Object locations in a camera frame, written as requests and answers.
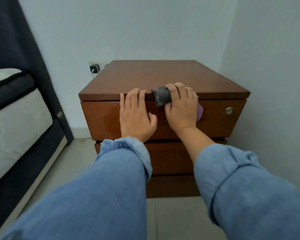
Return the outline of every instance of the headboard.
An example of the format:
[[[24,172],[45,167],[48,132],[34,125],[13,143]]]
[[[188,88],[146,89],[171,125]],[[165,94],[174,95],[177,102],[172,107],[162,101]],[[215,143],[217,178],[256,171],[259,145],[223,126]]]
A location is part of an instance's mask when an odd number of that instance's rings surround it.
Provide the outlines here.
[[[60,121],[70,143],[72,132],[18,0],[0,0],[0,68],[18,68],[34,78],[52,117]]]

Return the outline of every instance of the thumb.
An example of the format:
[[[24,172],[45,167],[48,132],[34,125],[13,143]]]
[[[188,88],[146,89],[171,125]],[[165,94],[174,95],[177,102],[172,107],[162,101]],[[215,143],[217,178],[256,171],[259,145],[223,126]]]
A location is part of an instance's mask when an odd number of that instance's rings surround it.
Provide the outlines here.
[[[150,121],[150,128],[154,129],[153,131],[155,132],[157,129],[157,123],[158,123],[158,118],[156,115],[152,113],[148,113],[149,121]]]
[[[171,108],[172,108],[171,102],[164,105],[164,111],[166,112],[166,117],[170,116]]]

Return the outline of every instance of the brown wooden cabinet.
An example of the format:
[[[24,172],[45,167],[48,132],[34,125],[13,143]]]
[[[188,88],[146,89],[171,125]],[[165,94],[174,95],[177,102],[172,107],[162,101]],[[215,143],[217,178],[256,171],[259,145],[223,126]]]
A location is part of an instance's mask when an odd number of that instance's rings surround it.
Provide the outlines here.
[[[168,125],[164,107],[157,108],[151,89],[181,82],[192,87],[204,111],[197,127],[214,141],[226,144],[250,92],[194,60],[112,61],[80,93],[82,109],[96,151],[104,139],[121,137],[120,93],[146,90],[146,108],[158,117],[156,132],[145,143],[153,167],[148,198],[198,196],[190,157]]]

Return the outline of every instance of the blue denim sleeve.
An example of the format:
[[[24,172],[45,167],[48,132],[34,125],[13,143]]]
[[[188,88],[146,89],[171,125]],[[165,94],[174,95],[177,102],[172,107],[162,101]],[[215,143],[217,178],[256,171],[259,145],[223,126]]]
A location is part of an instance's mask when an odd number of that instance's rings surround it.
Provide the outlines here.
[[[145,185],[151,173],[142,142],[105,140],[91,167],[37,202],[2,238],[146,239]]]
[[[300,192],[262,168],[256,154],[210,145],[194,175],[210,219],[228,239],[300,239]]]

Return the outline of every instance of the bed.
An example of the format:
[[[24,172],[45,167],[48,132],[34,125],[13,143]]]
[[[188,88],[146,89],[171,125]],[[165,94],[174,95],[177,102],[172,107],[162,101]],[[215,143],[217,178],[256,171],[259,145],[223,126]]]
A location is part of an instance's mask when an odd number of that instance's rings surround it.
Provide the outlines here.
[[[0,0],[0,231],[72,140],[18,0]]]

